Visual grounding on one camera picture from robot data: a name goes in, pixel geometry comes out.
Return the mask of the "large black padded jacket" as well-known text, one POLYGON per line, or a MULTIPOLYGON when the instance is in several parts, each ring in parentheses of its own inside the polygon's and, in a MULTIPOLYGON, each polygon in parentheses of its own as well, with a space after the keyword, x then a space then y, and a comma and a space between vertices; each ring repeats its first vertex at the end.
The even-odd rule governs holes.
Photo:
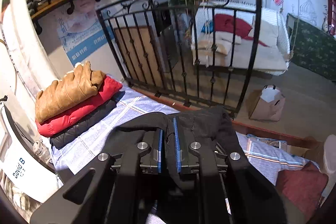
POLYGON ((168 183, 178 189, 158 199, 157 215, 166 223, 196 223, 201 208, 206 208, 211 223, 286 223, 284 204, 274 185, 247 159, 228 112, 216 106, 209 109, 141 115, 115 127, 103 151, 110 155, 124 152, 147 132, 161 132, 164 143, 168 183), (209 171, 206 200, 199 202, 193 176, 183 171, 187 150, 193 142, 202 148, 219 147, 228 166, 221 177, 214 166, 215 155, 200 158, 209 171))

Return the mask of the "light blue checked bedsheet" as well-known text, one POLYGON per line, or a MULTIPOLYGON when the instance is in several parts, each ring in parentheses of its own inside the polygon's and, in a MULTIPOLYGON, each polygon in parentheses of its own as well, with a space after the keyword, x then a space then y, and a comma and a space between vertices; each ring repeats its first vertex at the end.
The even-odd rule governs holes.
MULTIPOLYGON (((51 159, 58 172, 69 169, 76 174, 101 152, 110 131, 116 126, 151 112, 165 114, 178 112, 127 86, 123 86, 115 97, 116 108, 105 118, 63 148, 58 149, 54 145, 51 146, 51 159)), ((236 135, 249 162, 272 184, 276 184, 278 172, 281 170, 300 170, 309 162, 308 159, 268 145, 240 131, 236 135)))

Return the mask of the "folded red puffer jacket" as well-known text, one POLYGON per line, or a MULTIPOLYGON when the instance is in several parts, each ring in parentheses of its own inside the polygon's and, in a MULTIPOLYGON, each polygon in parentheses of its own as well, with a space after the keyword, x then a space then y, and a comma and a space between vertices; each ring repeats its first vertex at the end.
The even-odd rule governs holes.
POLYGON ((38 133, 47 138, 60 133, 110 100, 121 88, 121 82, 109 76, 105 77, 101 88, 95 96, 89 97, 87 100, 46 120, 42 124, 36 121, 38 133))

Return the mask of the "brown paper shopping bag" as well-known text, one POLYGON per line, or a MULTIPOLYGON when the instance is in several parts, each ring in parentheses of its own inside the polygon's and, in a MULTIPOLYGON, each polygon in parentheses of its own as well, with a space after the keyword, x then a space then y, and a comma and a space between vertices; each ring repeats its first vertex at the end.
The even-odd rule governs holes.
POLYGON ((249 108, 249 119, 277 122, 281 119, 285 96, 276 85, 264 86, 249 108))

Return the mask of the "folded dark quilted jacket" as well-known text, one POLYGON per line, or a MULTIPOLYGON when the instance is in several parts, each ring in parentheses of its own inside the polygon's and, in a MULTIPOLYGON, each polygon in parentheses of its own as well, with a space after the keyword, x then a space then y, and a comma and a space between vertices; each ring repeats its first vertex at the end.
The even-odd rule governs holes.
POLYGON ((74 141, 82 133, 88 131, 92 126, 104 119, 115 108, 116 101, 112 98, 107 100, 84 118, 81 118, 76 124, 50 137, 51 145, 57 149, 63 148, 74 141))

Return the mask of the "folded tan puffer jacket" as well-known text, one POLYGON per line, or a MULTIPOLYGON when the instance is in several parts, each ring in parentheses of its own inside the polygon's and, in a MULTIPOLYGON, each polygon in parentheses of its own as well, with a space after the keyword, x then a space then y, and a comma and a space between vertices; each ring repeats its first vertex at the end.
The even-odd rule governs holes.
POLYGON ((91 63, 77 63, 74 69, 60 80, 41 90, 36 97, 35 119, 42 124, 46 120, 95 96, 106 74, 91 69, 91 63))

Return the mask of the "clear plastic bottle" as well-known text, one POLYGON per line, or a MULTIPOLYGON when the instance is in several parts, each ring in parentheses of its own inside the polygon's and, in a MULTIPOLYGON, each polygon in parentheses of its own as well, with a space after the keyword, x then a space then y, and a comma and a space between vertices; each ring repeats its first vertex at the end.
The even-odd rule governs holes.
POLYGON ((42 162, 46 164, 50 162, 51 156, 49 149, 40 140, 34 142, 33 152, 42 162))

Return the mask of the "black wrought iron bed footboard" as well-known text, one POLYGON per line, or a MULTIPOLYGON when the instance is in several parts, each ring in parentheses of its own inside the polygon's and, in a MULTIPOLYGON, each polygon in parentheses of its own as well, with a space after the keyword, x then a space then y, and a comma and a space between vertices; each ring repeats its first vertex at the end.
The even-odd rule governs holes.
POLYGON ((186 107, 190 107, 192 103, 215 106, 217 103, 213 101, 212 96, 201 97, 199 72, 201 70, 211 72, 211 87, 216 82, 215 74, 217 72, 228 75, 244 73, 244 85, 237 105, 229 106, 225 102, 221 103, 229 111, 230 117, 234 118, 241 109, 252 76, 261 23, 261 0, 256 0, 256 30, 247 69, 235 69, 232 66, 216 67, 214 65, 206 67, 193 63, 192 28, 197 10, 201 5, 212 9, 217 8, 217 5, 210 3, 209 0, 119 0, 99 8, 96 14, 124 80, 129 86, 137 86, 153 92, 156 97, 179 96, 183 98, 186 107), (151 44, 158 61, 163 88, 145 84, 131 77, 114 33, 115 27, 138 28, 137 15, 143 16, 145 26, 148 29, 151 28, 151 44))

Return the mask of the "brown wooden board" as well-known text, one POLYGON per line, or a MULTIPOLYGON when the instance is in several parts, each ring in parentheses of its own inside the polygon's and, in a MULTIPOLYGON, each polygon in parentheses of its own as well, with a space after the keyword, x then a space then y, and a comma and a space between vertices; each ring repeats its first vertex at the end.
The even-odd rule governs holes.
POLYGON ((151 28, 115 27, 114 33, 125 57, 129 74, 135 80, 163 88, 158 61, 151 44, 151 28))

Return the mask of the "maroon pillow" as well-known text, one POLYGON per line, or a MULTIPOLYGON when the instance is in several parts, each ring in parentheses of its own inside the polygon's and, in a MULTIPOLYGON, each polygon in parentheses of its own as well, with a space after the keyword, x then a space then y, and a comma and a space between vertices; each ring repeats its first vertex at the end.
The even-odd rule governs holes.
POLYGON ((319 205, 328 183, 327 174, 321 173, 311 161, 300 170, 281 170, 276 189, 284 197, 289 223, 307 223, 319 205))

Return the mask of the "white hanging swing bed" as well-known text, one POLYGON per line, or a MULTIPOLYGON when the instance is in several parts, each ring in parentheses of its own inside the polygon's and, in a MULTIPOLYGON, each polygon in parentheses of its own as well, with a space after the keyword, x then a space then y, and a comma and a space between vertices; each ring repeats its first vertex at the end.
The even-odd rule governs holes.
MULTIPOLYGON (((255 33, 255 9, 242 4, 230 3, 224 9, 219 7, 219 2, 215 2, 215 5, 215 9, 201 5, 197 10, 191 41, 193 63, 206 67, 214 65, 247 69, 253 41, 242 40, 241 44, 236 44, 235 34, 232 43, 216 39, 214 17, 216 14, 227 14, 240 18, 252 26, 250 33, 255 33)), ((289 54, 289 37, 283 15, 278 11, 262 8, 254 70, 279 76, 288 69, 289 54)))

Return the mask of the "red blanket on swing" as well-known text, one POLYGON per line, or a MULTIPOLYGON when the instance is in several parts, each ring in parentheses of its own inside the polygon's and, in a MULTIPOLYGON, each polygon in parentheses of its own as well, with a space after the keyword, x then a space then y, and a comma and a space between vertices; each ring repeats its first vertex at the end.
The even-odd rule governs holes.
POLYGON ((236 44, 241 44, 242 40, 253 41, 252 26, 245 20, 227 14, 216 14, 214 20, 216 39, 232 43, 235 34, 236 44))

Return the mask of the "green patterned cloth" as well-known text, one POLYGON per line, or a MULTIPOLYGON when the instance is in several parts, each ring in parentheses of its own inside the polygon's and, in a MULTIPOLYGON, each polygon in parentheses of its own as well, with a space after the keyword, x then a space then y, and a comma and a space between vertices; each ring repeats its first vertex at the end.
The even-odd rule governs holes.
POLYGON ((291 62, 335 82, 335 38, 292 14, 286 28, 291 62))

